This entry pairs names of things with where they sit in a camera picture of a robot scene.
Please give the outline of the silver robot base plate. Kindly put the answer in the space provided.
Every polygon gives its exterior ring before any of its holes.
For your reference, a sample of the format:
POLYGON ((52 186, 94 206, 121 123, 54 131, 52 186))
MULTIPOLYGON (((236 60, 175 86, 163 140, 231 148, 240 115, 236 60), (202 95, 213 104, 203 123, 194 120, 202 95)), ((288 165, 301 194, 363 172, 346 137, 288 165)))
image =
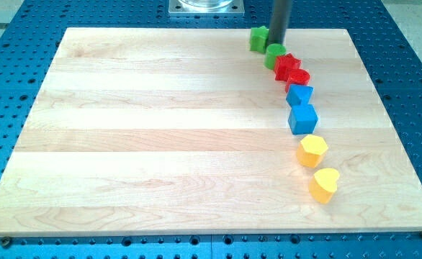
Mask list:
POLYGON ((244 14, 243 0, 169 0, 172 16, 244 14))

